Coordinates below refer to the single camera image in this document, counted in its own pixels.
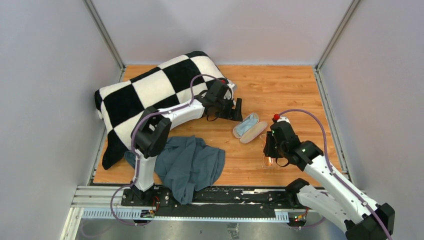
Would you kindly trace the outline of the light blue cleaning cloth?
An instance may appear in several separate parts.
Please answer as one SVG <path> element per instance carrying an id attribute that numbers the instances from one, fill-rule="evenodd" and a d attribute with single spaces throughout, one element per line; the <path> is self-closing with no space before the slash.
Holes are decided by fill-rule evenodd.
<path id="1" fill-rule="evenodd" d="M 242 137 L 248 130 L 259 122 L 259 117 L 256 113 L 249 114 L 241 123 L 234 127 L 234 135 Z"/>

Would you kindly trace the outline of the orange sunglasses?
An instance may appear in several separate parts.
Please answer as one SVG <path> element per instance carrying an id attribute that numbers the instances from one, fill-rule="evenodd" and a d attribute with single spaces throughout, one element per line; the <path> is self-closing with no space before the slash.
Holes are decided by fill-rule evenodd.
<path id="1" fill-rule="evenodd" d="M 263 147 L 263 155 L 264 155 L 264 164 L 266 167 L 271 167 L 275 158 L 275 147 L 274 147 L 274 138 L 270 131 L 267 131 L 264 136 L 264 147 Z"/>

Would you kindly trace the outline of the pink glasses case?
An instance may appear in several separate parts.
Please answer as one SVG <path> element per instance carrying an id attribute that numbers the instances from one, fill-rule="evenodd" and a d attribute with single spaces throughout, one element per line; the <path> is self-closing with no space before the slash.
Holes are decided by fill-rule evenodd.
<path id="1" fill-rule="evenodd" d="M 268 126 L 266 121 L 261 121 L 258 116 L 258 123 L 254 125 L 250 130 L 248 130 L 242 137 L 235 136 L 234 128 L 232 130 L 233 135 L 239 139 L 242 144 L 248 144 L 253 141 L 256 137 L 258 137 Z"/>

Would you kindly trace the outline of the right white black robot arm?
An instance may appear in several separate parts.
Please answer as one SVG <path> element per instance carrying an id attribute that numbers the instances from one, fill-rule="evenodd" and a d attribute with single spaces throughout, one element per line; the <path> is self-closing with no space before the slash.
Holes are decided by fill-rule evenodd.
<path id="1" fill-rule="evenodd" d="M 395 210 L 379 204 L 346 179 L 312 141 L 300 141 L 285 118 L 266 133 L 265 156 L 298 167 L 321 184 L 319 190 L 302 178 L 286 186 L 286 204 L 315 210 L 342 230 L 348 240 L 389 240 L 394 232 Z"/>

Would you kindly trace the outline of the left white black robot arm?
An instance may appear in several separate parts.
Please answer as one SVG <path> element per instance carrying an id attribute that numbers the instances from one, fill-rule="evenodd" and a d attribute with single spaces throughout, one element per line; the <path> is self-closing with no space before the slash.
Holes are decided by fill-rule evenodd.
<path id="1" fill-rule="evenodd" d="M 242 99 L 234 98 L 237 85 L 215 79 L 204 93 L 192 94 L 184 103 L 168 108 L 148 107 L 131 132 L 130 150 L 135 155 L 135 174 L 130 183 L 134 200 L 140 206 L 153 201 L 154 167 L 165 148 L 170 131 L 203 117 L 242 121 Z"/>

